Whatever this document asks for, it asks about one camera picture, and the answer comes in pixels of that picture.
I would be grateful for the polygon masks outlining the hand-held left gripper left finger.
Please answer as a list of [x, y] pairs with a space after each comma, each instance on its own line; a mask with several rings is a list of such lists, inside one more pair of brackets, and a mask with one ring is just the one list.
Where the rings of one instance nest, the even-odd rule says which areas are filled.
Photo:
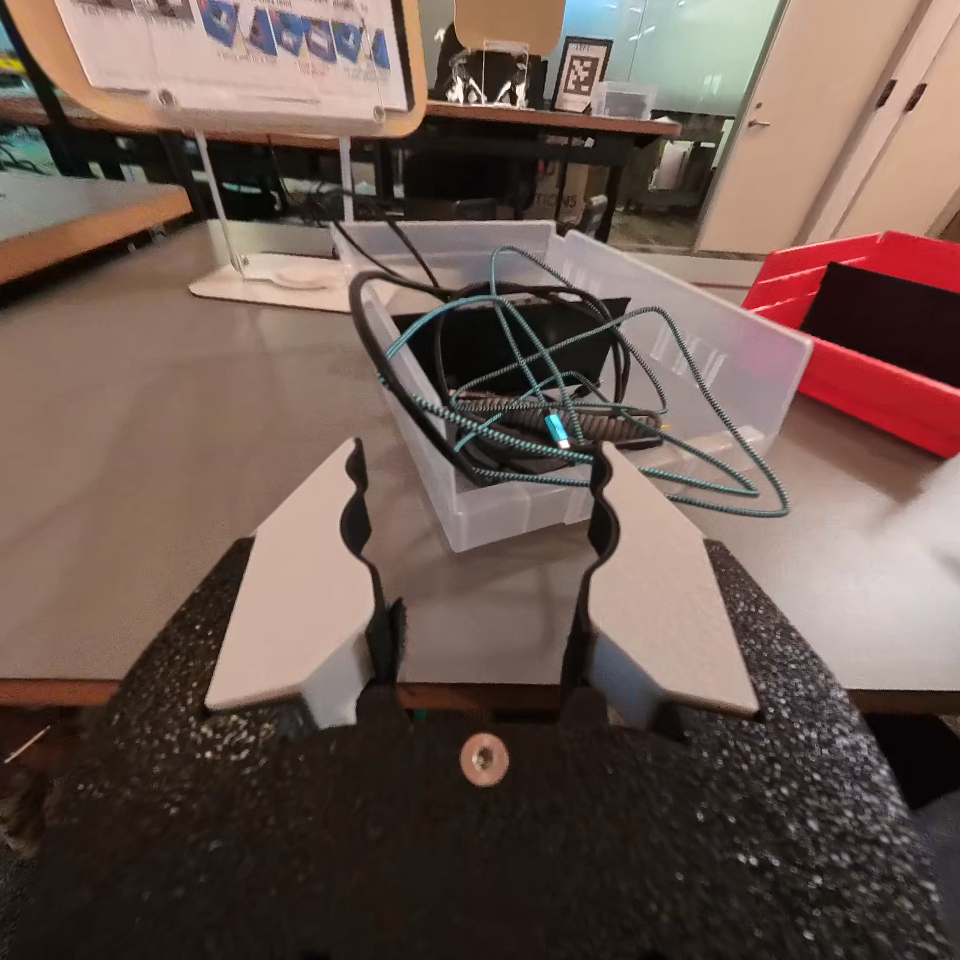
[[363, 442], [340, 444], [257, 529], [205, 694], [212, 714], [299, 701], [317, 728], [357, 724], [392, 687], [401, 606], [364, 556], [372, 533]]

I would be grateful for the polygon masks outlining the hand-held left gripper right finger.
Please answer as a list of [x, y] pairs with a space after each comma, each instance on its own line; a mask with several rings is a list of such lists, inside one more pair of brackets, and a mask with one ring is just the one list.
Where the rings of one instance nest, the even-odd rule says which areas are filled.
[[597, 448], [560, 697], [596, 690], [628, 727], [669, 706], [755, 721], [761, 703], [700, 530], [611, 442]]

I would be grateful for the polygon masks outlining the clear plastic bin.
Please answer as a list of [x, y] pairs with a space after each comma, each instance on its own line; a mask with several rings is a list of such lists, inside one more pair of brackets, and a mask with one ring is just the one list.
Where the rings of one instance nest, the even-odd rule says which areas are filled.
[[[812, 344], [582, 233], [549, 222], [359, 222], [334, 228], [362, 343], [450, 547], [475, 547], [590, 511], [591, 467], [612, 443], [680, 505], [778, 519], [786, 489], [764, 462]], [[571, 297], [631, 360], [615, 399], [561, 373], [513, 299]], [[531, 388], [441, 396], [414, 355], [418, 331], [491, 306]]]

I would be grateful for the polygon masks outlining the black usb hub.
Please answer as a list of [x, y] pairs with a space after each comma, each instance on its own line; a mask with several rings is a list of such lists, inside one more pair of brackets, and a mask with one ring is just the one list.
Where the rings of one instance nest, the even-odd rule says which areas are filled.
[[[625, 397], [632, 360], [614, 330], [594, 334], [605, 319], [591, 306], [563, 295], [544, 300], [523, 294], [512, 303], [543, 346], [556, 349], [552, 356], [562, 374], [610, 387], [616, 400]], [[414, 355], [442, 397], [488, 375], [474, 392], [518, 397], [531, 388], [521, 367], [501, 372], [517, 360], [489, 305], [474, 304], [436, 318], [414, 333], [401, 355]]]

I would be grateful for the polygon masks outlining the wooden board on white arm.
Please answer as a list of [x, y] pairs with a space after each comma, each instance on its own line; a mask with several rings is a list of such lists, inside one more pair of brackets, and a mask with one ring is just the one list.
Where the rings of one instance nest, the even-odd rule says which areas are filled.
[[492, 57], [529, 72], [561, 38], [565, 1], [456, 1], [454, 31], [472, 66]]

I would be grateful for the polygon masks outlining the red bin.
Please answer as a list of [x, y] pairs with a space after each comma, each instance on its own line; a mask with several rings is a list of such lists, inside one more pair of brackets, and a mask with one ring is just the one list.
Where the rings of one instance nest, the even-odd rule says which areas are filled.
[[958, 244], [883, 231], [775, 250], [743, 307], [812, 338], [799, 391], [916, 447], [959, 450]]

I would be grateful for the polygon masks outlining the cardboard box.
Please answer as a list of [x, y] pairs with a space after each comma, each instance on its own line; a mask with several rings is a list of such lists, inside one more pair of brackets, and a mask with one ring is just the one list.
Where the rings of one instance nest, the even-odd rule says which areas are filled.
[[565, 168], [558, 222], [577, 225], [581, 222], [587, 201], [604, 196], [611, 168], [571, 163]]

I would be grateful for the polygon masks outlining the grey desk with wooden edge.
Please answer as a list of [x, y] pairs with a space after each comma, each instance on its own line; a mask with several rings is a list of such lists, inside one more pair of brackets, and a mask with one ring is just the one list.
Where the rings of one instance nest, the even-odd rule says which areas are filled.
[[21, 281], [192, 211], [186, 190], [177, 185], [2, 173], [1, 283]]

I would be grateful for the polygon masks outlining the wooden desk with black legs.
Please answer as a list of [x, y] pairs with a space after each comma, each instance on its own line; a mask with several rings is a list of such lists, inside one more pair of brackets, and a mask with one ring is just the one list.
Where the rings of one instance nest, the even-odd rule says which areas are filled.
[[404, 145], [425, 152], [606, 168], [606, 211], [595, 234], [599, 241], [606, 242], [634, 147], [675, 139], [681, 132], [681, 124], [664, 119], [428, 101], [423, 121], [406, 137]]

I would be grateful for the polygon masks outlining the white door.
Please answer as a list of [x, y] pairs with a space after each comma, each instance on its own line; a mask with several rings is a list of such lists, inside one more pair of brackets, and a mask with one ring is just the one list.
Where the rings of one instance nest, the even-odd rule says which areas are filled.
[[798, 241], [939, 236], [958, 212], [959, 3], [919, 2]]
[[785, 3], [710, 188], [698, 251], [793, 245], [918, 6]]

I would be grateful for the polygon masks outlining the small clear box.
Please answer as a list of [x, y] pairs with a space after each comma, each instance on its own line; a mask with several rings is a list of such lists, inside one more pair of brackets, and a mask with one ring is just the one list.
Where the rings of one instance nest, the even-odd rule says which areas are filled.
[[648, 121], [657, 93], [657, 85], [600, 80], [591, 93], [590, 113], [605, 118]]

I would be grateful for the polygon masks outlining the framed tag sign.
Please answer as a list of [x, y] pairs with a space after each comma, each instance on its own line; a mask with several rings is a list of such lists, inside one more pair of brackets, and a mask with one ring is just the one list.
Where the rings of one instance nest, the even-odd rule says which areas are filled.
[[589, 114], [597, 84], [606, 77], [614, 48], [611, 38], [568, 34], [563, 39], [551, 110]]

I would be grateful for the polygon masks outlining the glass office partition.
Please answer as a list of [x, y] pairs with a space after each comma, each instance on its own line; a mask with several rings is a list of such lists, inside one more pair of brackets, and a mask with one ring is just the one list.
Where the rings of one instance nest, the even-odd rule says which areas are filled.
[[[420, 2], [421, 20], [452, 21], [451, 2]], [[633, 147], [608, 240], [613, 246], [691, 249], [726, 137], [741, 114], [782, 2], [566, 2], [547, 63], [553, 98], [565, 37], [612, 39], [603, 81], [657, 86], [651, 119], [681, 125], [675, 139]], [[568, 164], [408, 148], [401, 143], [406, 216], [558, 221]]]

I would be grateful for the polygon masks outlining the instruction board on white stand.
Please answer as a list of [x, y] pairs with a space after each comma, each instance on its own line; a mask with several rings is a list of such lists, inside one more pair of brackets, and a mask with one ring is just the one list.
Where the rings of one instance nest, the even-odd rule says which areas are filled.
[[2, 2], [49, 82], [122, 129], [191, 135], [228, 262], [198, 297], [348, 313], [349, 280], [319, 254], [242, 253], [208, 137], [403, 138], [426, 113], [417, 2]]

